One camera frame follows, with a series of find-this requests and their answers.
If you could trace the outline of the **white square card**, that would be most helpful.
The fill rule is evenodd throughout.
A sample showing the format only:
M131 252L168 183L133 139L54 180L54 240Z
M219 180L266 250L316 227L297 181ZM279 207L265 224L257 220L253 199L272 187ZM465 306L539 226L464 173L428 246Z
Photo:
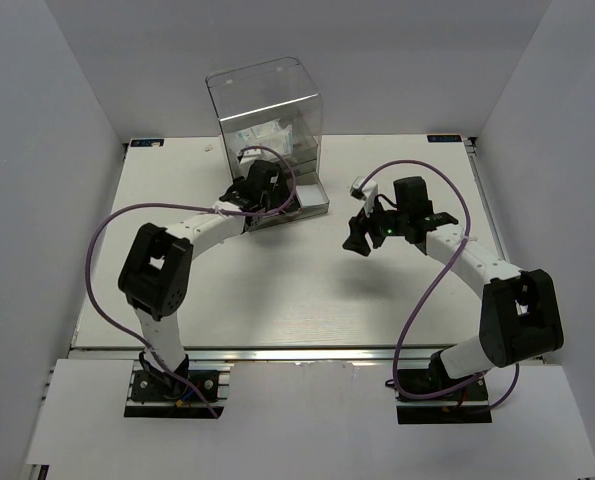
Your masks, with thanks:
M314 207L326 203L318 185L298 185L297 197L303 208Z

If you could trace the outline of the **cotton pad packet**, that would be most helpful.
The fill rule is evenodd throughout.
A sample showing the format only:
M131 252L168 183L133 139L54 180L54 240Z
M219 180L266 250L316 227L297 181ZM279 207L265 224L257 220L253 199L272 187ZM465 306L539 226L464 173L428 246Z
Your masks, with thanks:
M276 151L282 157L286 158L292 154L293 144L292 139L286 136L275 136L267 139L257 139L243 142L234 147L235 154L239 154L245 147L264 146ZM243 153L243 158L246 160L268 160L275 161L276 156L267 150L250 149Z
M271 120L262 124L254 125L243 130L239 130L230 135L230 141L236 146L243 142L267 139L275 136L286 136L292 139L293 129L291 125L282 127L279 120Z

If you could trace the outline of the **clear acrylic drawer organizer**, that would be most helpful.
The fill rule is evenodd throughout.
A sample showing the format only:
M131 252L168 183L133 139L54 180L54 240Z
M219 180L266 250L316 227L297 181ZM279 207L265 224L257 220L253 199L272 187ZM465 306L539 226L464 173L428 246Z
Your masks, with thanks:
M255 160L279 162L296 190L286 211L255 220L257 230L323 215L329 199L319 177L323 99L302 62L284 56L209 74L205 79L232 178Z

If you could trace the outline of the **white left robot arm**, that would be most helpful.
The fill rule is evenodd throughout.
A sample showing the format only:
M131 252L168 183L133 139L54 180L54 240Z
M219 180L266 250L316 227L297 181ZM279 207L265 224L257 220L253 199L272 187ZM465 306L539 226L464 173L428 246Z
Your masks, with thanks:
M295 199L293 171L277 162L254 160L247 175L236 178L205 212L169 226L146 223L138 229L118 287L146 341L142 368L165 398L179 398L188 387L188 358L177 310L188 291L193 261L264 217L287 211Z

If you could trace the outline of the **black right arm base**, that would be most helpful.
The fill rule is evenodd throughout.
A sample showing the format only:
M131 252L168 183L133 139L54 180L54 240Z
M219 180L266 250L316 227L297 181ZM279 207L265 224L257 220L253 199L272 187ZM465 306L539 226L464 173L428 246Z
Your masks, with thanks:
M434 355L425 368L399 368L387 379L399 425L466 425L492 422L482 373L451 379Z

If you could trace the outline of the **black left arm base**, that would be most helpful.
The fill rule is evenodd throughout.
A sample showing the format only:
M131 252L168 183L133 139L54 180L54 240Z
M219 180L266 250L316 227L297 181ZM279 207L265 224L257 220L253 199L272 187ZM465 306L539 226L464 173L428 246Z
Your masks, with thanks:
M179 382L151 365L140 353L133 365L124 407L125 418L215 419L223 413L227 395L226 373L196 369L186 358L175 371L186 374Z

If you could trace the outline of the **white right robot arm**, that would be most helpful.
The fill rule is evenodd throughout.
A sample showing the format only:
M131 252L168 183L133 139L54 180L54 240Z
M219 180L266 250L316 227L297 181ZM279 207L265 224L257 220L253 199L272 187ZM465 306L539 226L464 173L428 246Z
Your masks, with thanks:
M393 186L395 206L386 209L375 181L355 180L350 192L364 205L349 221L343 249L368 256L386 239L402 237L454 273L481 301L474 337L434 353L423 379L398 379L407 397L449 399L477 374L562 348L555 286L547 272L499 258L467 235L453 215L434 211L421 177L399 179Z

